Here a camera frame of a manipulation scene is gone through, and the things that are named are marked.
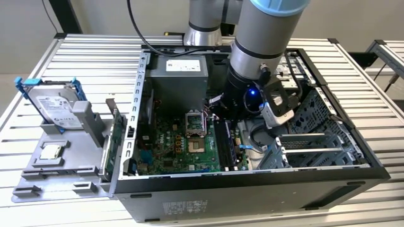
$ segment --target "black plastic clip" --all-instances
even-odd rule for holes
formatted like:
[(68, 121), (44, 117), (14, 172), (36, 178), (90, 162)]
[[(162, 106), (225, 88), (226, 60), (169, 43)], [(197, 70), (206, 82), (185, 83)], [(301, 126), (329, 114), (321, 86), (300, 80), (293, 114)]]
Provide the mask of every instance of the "black plastic clip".
[(328, 119), (332, 121), (341, 121), (346, 129), (350, 131), (354, 128), (354, 125), (352, 124), (350, 121), (344, 120), (340, 116), (337, 115), (328, 115)]

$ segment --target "aluminum slats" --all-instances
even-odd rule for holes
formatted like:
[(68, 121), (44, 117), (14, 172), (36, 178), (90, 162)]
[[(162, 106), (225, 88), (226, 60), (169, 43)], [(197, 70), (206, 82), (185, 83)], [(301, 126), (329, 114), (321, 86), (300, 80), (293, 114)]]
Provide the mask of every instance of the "aluminum slats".
[(397, 53), (397, 55), (404, 57), (404, 43), (402, 41), (385, 41), (388, 47)]
[[(153, 44), (181, 44), (178, 36), (148, 37)], [(69, 80), (73, 76), (82, 83), (93, 110), (102, 118), (110, 118), (106, 97), (114, 97), (121, 112), (129, 112), (132, 84), (137, 70), (141, 41), (133, 36), (68, 35), (53, 41), (50, 57), (44, 58), (33, 77)], [(245, 217), (212, 218), (160, 224), (160, 226), (402, 226), (404, 219), (404, 122), (389, 108), (366, 78), (357, 72), (352, 62), (326, 39), (292, 39), (290, 48), (304, 48), (324, 75), (332, 92), (352, 117), (353, 123), (368, 138), (381, 163), (392, 174), (392, 180), (357, 195), (329, 211), (310, 211)], [(46, 201), (36, 203), (10, 202), (12, 187), (18, 172), (25, 167), (41, 135), (41, 119), (22, 100), (16, 106), (0, 132), (0, 216), (4, 223), (16, 226), (64, 225), (136, 226), (118, 201), (108, 198)]]

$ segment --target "black cable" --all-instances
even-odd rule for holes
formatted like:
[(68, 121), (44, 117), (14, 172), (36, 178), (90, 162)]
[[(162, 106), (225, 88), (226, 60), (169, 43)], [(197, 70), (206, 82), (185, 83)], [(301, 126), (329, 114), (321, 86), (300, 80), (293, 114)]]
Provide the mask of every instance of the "black cable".
[(53, 24), (53, 21), (52, 21), (52, 19), (50, 19), (50, 16), (49, 16), (49, 14), (48, 14), (48, 10), (46, 10), (46, 7), (45, 7), (45, 3), (44, 3), (44, 0), (41, 0), (41, 1), (42, 1), (42, 5), (44, 5), (44, 10), (45, 10), (45, 13), (46, 13), (48, 19), (49, 19), (49, 21), (50, 21), (50, 23), (52, 23), (52, 26), (53, 26), (53, 28), (54, 28), (54, 31), (56, 31), (56, 33), (57, 33), (57, 29), (56, 29), (56, 26), (54, 26), (54, 24)]
[(288, 134), (292, 134), (289, 122), (285, 122), (285, 129), (288, 131)]
[(262, 143), (257, 142), (253, 138), (254, 134), (258, 131), (265, 131), (268, 133), (268, 136), (270, 136), (273, 139), (274, 139), (276, 135), (270, 132), (269, 129), (266, 129), (265, 122), (260, 122), (252, 126), (252, 128), (249, 130), (249, 141), (250, 141), (252, 146), (254, 147), (253, 151), (258, 154), (262, 154), (264, 152), (257, 151), (257, 148), (261, 149), (261, 147), (265, 145)]
[(392, 84), (388, 84), (388, 86), (386, 86), (384, 92), (386, 92), (386, 91), (389, 90), (390, 86), (392, 86)]
[(256, 132), (262, 130), (262, 126), (265, 126), (265, 123), (257, 123), (252, 126), (250, 130), (249, 130), (249, 141), (252, 143), (252, 146), (254, 147), (254, 149), (252, 149), (256, 153), (262, 154), (264, 152), (258, 152), (257, 148), (261, 149), (261, 147), (264, 146), (264, 144), (261, 144), (260, 142), (257, 142), (253, 138), (253, 135)]
[(378, 74), (381, 73), (381, 71), (382, 71), (385, 65), (386, 65), (386, 63), (384, 64), (384, 66), (382, 66), (381, 69), (378, 70), (378, 73), (376, 74), (373, 81), (376, 81), (376, 78), (377, 78)]
[(298, 89), (297, 98), (298, 98), (298, 100), (300, 100), (300, 99), (301, 99), (301, 96), (302, 96), (302, 87), (301, 87), (301, 84), (298, 83), (298, 80), (297, 80), (297, 78), (296, 78), (294, 71), (293, 71), (292, 64), (290, 64), (290, 59), (289, 59), (289, 57), (288, 57), (286, 51), (285, 51), (285, 54), (284, 54), (284, 55), (285, 55), (285, 62), (286, 62), (286, 64), (288, 64), (288, 68), (289, 68), (289, 71), (290, 71), (290, 75), (292, 75), (293, 81), (294, 81), (294, 83), (296, 83), (296, 85), (297, 85), (297, 89)]
[(248, 90), (245, 91), (244, 96), (242, 96), (244, 108), (245, 108), (245, 110), (246, 110), (248, 113), (257, 114), (257, 113), (260, 113), (260, 112), (262, 111), (264, 105), (265, 105), (265, 104), (262, 104), (262, 108), (260, 108), (257, 111), (252, 111), (252, 110), (248, 108), (248, 106), (246, 106), (246, 93), (248, 93)]
[(149, 42), (145, 40), (144, 36), (141, 35), (141, 32), (137, 28), (137, 25), (136, 25), (136, 22), (134, 22), (134, 18), (133, 18), (133, 13), (132, 13), (132, 6), (130, 6), (130, 0), (126, 0), (126, 4), (128, 4), (128, 12), (129, 12), (129, 17), (130, 17), (130, 21), (132, 21), (132, 25), (133, 25), (133, 28), (137, 32), (137, 35), (140, 37), (140, 39), (142, 40), (144, 44), (148, 46), (148, 48), (157, 54), (162, 55), (162, 56), (166, 56), (166, 57), (178, 57), (178, 56), (182, 56), (182, 55), (186, 55), (189, 53), (193, 53), (193, 52), (197, 52), (197, 51), (205, 51), (206, 49), (202, 49), (202, 48), (198, 48), (198, 49), (194, 49), (194, 50), (190, 50), (190, 51), (185, 51), (185, 52), (181, 52), (181, 53), (176, 53), (176, 54), (166, 54), (166, 53), (162, 53), (160, 52), (158, 50), (156, 50), (152, 45), (149, 44)]

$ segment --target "metal rail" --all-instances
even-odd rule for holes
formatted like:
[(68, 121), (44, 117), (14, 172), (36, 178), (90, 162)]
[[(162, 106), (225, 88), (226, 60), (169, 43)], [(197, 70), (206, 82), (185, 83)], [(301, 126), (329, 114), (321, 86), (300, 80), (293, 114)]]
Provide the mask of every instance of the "metal rail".
[[(181, 44), (180, 36), (156, 36), (146, 39), (152, 44)], [(224, 37), (225, 44), (232, 40)], [(112, 118), (104, 104), (105, 98), (112, 96), (122, 114), (126, 114), (130, 110), (140, 45), (140, 38), (133, 36), (68, 35), (65, 39), (52, 42), (30, 77), (66, 80), (76, 76), (93, 104), (93, 111), (98, 112), (102, 118)], [(246, 223), (250, 227), (404, 225), (402, 112), (397, 110), (340, 45), (330, 44), (326, 39), (292, 39), (288, 47), (305, 49), (392, 179), (328, 211), (186, 220), (161, 223), (158, 226), (241, 226)], [(22, 204), (10, 202), (12, 188), (18, 182), (20, 171), (26, 165), (41, 135), (41, 118), (34, 108), (25, 100), (20, 100), (17, 95), (1, 121), (1, 221), (16, 226), (84, 226), (97, 225), (100, 221), (108, 225), (133, 226), (136, 223), (120, 202), (108, 198)], [(60, 210), (69, 210), (68, 215)]]

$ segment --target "wall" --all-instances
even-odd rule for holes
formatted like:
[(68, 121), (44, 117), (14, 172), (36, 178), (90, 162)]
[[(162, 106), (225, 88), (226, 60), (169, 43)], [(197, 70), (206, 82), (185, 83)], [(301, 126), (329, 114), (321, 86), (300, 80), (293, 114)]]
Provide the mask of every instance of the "wall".
[(29, 73), (56, 33), (41, 0), (0, 0), (0, 21), (0, 74)]
[(348, 51), (372, 40), (404, 40), (402, 0), (310, 0), (293, 37), (337, 38)]
[[(125, 0), (70, 0), (84, 33), (136, 35)], [(132, 0), (137, 27), (144, 35), (185, 32), (189, 0)]]

